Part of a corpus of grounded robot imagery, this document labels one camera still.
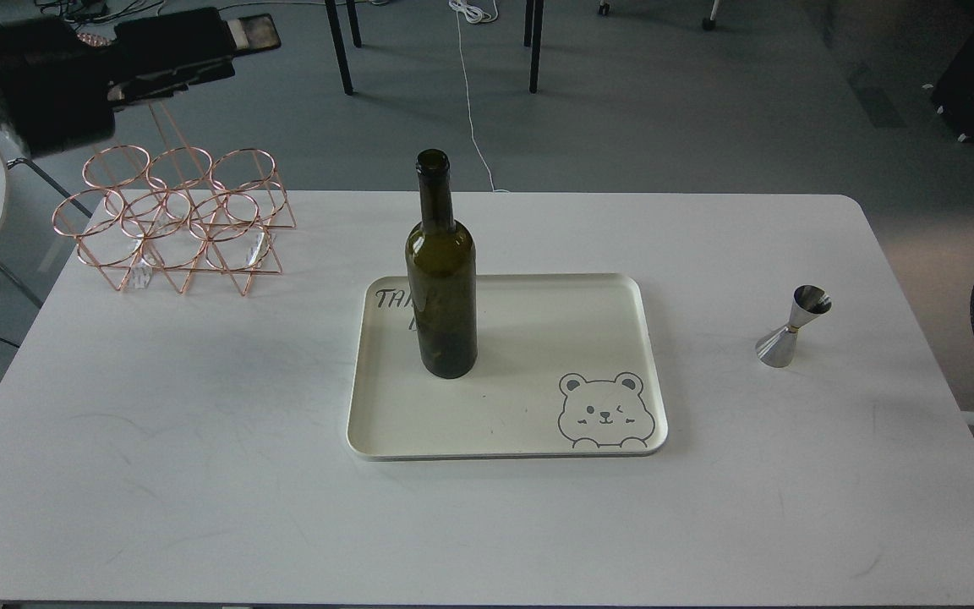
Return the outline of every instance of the white table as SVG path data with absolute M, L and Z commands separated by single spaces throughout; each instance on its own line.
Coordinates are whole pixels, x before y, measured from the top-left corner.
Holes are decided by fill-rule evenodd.
M 455 198 L 480 273 L 637 281 L 660 452 L 353 454 L 364 290 L 417 195 L 293 193 L 248 298 L 67 266 L 0 386 L 0 601 L 974 604 L 974 442 L 854 201 Z M 805 283 L 834 308 L 770 369 Z

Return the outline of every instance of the gray floor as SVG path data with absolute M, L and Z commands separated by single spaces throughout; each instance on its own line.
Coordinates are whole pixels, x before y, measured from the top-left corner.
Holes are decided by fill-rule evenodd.
M 524 3 L 498 3 L 497 22 L 477 26 L 444 0 L 360 4 L 364 47 L 348 49 L 355 96 L 341 92 L 321 7 L 234 8 L 223 14 L 271 12 L 282 49 L 240 59 L 233 80 L 167 107 L 212 153 L 271 151 L 291 189 L 414 189 L 414 156 L 432 146 L 448 151 L 455 189 L 491 189 L 470 139 L 459 27 L 495 188 L 849 195 L 958 404 L 974 411 L 974 144 L 958 143 L 924 89 L 973 30 L 969 3 L 726 0 L 706 32 L 711 0 L 615 0 L 606 18 L 596 0 L 552 0 L 536 96 Z M 202 4 L 172 0 L 167 11 Z M 32 11 L 0 0 L 0 17 Z M 151 150 L 159 141 L 144 108 L 119 115 L 118 138 Z M 91 154 L 41 163 L 77 190 Z M 10 183 L 0 256 L 45 294 L 69 254 L 50 230 L 57 196 L 23 168 Z M 35 314 L 0 278 L 0 335 L 22 339 Z M 0 344 L 0 379 L 11 356 Z M 98 365 L 79 361 L 78 374 Z

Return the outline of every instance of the white cable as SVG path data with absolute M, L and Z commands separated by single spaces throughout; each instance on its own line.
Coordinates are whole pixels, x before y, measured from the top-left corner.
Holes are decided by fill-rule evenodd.
M 471 24 L 490 23 L 498 19 L 498 0 L 491 0 L 495 4 L 495 14 L 491 15 L 480 7 L 473 7 L 472 4 L 465 3 L 465 0 L 449 0 L 449 8 L 464 15 L 464 20 Z
M 476 126 L 472 123 L 472 92 L 468 88 L 468 69 L 464 66 L 464 41 L 461 39 L 461 15 L 457 13 L 457 53 L 461 55 L 461 72 L 464 73 L 464 101 L 468 107 L 468 132 L 472 135 L 472 146 L 475 146 L 476 154 L 479 154 L 479 161 L 484 164 L 484 168 L 487 169 L 487 180 L 490 181 L 490 192 L 492 193 L 507 193 L 510 190 L 496 189 L 495 188 L 495 176 L 490 171 L 490 165 L 487 165 L 487 159 L 484 158 L 484 153 L 479 149 L 479 144 L 476 143 Z

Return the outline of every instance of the bottle mouth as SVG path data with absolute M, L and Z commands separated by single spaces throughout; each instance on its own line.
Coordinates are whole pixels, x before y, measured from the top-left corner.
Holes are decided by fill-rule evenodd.
M 416 171 L 426 178 L 444 178 L 449 173 L 449 157 L 437 149 L 421 151 L 416 157 Z

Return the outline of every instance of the bottle neck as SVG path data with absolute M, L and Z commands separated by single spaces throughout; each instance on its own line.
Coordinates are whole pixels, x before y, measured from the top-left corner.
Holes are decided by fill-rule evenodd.
M 420 174 L 420 209 L 423 212 L 423 233 L 452 233 L 457 231 L 453 219 L 453 198 L 449 193 L 449 176 Z

